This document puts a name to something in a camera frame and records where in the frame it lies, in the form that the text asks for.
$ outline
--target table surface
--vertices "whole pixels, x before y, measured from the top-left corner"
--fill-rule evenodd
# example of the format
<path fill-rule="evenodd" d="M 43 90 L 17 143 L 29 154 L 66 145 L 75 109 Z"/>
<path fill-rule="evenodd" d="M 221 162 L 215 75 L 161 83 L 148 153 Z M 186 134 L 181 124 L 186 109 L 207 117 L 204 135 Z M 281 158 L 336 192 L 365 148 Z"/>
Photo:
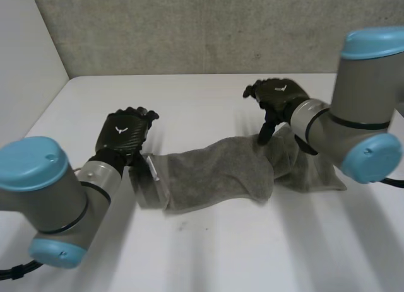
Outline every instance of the table surface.
<path fill-rule="evenodd" d="M 73 167 L 93 154 L 106 115 L 127 106 L 154 109 L 145 149 L 203 148 L 257 133 L 264 112 L 243 100 L 258 78 L 289 77 L 330 102 L 334 74 L 97 76 L 71 80 L 29 136 L 53 137 Z M 391 132 L 404 141 L 404 120 Z M 264 206 L 234 199 L 192 213 L 142 210 L 127 177 L 79 268 L 43 266 L 0 291 L 403 291 L 404 191 L 359 185 L 300 194 L 275 187 Z M 404 166 L 392 177 L 404 177 Z M 1 213 L 0 269 L 30 260 L 35 232 L 20 214 Z"/>

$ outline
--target light blue cap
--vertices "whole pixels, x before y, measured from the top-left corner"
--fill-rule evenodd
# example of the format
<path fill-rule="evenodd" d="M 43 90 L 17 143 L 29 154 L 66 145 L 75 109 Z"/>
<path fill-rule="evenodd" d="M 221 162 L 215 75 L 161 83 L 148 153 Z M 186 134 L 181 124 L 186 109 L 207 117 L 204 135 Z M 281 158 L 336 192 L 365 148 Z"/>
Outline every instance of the light blue cap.
<path fill-rule="evenodd" d="M 353 147 L 345 157 L 341 171 L 361 184 L 380 182 L 398 166 L 401 156 L 397 137 L 382 133 Z"/>
<path fill-rule="evenodd" d="M 72 243 L 34 238 L 28 252 L 33 259 L 41 264 L 72 269 L 80 265 L 87 250 Z"/>
<path fill-rule="evenodd" d="M 27 137 L 0 149 L 0 189 L 42 189 L 58 181 L 68 165 L 68 157 L 53 139 Z"/>
<path fill-rule="evenodd" d="M 404 52 L 404 26 L 390 26 L 349 33 L 341 56 L 344 59 L 365 60 L 400 52 Z"/>

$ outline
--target robotic hand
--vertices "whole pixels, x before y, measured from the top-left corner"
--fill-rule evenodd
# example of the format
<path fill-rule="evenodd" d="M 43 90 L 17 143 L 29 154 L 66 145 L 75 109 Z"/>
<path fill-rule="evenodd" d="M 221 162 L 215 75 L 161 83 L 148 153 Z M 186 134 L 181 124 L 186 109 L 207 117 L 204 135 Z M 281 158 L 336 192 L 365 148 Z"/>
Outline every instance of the robotic hand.
<path fill-rule="evenodd" d="M 143 107 L 119 109 L 109 114 L 98 137 L 95 151 L 111 149 L 120 153 L 127 166 L 132 165 L 140 153 L 152 122 L 159 118 L 154 111 Z"/>
<path fill-rule="evenodd" d="M 108 115 L 95 156 L 77 176 L 48 137 L 27 137 L 0 149 L 0 211 L 23 213 L 38 232 L 28 249 L 35 261 L 0 271 L 0 280 L 21 278 L 41 264 L 67 269 L 80 264 L 124 167 L 136 163 L 155 119 L 155 112 L 142 107 Z"/>
<path fill-rule="evenodd" d="M 331 105 L 309 98 L 289 79 L 267 79 L 248 86 L 266 110 L 259 143 L 275 126 L 288 122 L 305 152 L 321 153 L 346 176 L 368 184 L 384 182 L 399 164 L 401 143 L 388 133 L 394 109 L 404 98 L 404 27 L 358 30 L 341 51 Z"/>
<path fill-rule="evenodd" d="M 291 79 L 266 79 L 258 80 L 252 86 L 249 85 L 243 93 L 243 97 L 253 97 L 262 109 L 265 109 L 265 123 L 259 136 L 258 144 L 265 145 L 272 137 L 275 127 L 282 122 L 288 122 L 293 111 L 302 102 L 310 99 L 309 95 Z M 295 136 L 299 148 L 310 155 L 317 152 L 307 143 Z"/>

